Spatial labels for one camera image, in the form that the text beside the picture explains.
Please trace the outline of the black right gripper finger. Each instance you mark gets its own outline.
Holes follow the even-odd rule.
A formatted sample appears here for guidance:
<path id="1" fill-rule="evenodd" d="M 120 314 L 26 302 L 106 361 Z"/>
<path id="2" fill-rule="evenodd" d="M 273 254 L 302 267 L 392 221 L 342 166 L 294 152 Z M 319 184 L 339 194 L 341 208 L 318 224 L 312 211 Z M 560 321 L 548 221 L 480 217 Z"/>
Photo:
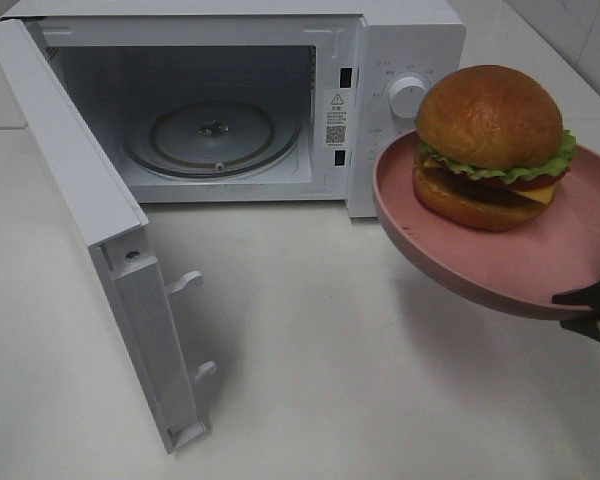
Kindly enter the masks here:
<path id="1" fill-rule="evenodd" d="M 600 280 L 581 289 L 555 294 L 552 302 L 559 305 L 587 306 L 592 319 L 600 320 Z"/>
<path id="2" fill-rule="evenodd" d="M 582 317 L 560 321 L 560 327 L 600 343 L 600 318 L 598 317 Z"/>

